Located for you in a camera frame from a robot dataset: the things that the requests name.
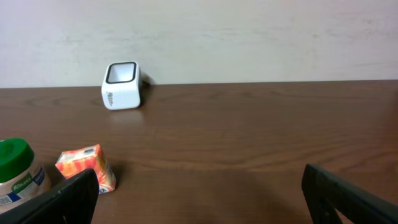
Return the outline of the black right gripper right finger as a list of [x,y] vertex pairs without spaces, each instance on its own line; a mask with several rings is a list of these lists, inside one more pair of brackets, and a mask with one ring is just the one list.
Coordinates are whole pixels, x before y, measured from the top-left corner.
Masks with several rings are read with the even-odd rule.
[[316,224],[341,223],[338,213],[353,223],[397,223],[397,205],[314,164],[305,166],[301,186]]

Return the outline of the small orange juice carton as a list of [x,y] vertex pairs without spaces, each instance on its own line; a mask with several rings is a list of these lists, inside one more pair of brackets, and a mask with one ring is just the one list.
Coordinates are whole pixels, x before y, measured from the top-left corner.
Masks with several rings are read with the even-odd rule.
[[99,194],[112,192],[116,189],[116,177],[99,144],[62,152],[55,167],[66,179],[86,169],[93,169],[99,183]]

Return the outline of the green lid jar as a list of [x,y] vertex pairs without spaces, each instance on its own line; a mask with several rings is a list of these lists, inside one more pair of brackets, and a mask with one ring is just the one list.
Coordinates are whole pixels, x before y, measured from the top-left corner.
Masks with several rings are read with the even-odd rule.
[[50,188],[51,181],[26,140],[1,141],[1,213]]

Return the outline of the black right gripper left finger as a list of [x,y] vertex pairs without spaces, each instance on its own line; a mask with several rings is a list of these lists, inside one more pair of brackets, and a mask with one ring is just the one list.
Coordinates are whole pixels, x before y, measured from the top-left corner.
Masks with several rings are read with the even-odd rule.
[[99,195],[93,169],[86,169],[47,192],[1,214],[1,224],[90,223]]

